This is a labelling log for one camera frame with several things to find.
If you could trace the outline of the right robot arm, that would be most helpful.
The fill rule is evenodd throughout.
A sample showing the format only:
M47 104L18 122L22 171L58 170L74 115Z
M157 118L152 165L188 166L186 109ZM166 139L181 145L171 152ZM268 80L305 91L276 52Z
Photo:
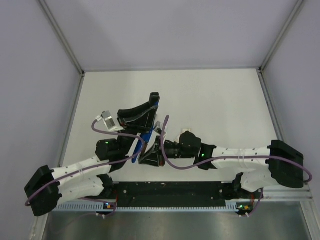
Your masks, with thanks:
M239 198L264 187L280 185L300 189L304 186L304 156L281 140L272 140L270 145L260 148L223 148L205 144L193 133L185 131L178 142L161 142L157 136L138 162L163 167L169 159L193 159L193 164L205 171L230 171L235 176L233 192Z

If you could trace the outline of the blue stapler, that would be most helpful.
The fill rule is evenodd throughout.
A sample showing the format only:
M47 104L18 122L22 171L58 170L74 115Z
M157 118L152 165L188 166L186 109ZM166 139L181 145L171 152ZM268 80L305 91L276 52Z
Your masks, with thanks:
M140 140L138 140L137 144L136 144L136 147L134 149L134 152L133 154L135 155L138 151L141 151L141 153L139 153L136 157L133 157L131 159L131 162L134 164L137 159L139 158L140 154L144 154L145 151L146 151L146 147L148 146L149 144L149 141L151 139L151 136L152 136L152 133L153 133L153 130L155 129L155 120L156 120L156 117L157 117L157 114L155 113L154 115L154 120L153 120L153 123L151 125L151 128L150 130L147 132L147 133L141 133L140 134L140 137L144 140L144 145L142 144L142 142Z

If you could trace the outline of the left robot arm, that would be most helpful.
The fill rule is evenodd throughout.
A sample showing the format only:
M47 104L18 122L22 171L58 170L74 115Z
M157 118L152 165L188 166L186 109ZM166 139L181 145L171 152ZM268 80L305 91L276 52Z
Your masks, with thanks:
M146 103L120 109L116 117L109 111L102 112L91 128L113 137L98 141L95 155L86 160L64 167L38 168L24 188L25 206L40 217L68 201L109 198L114 191L109 173L143 156L155 128L160 99L158 92L152 92Z

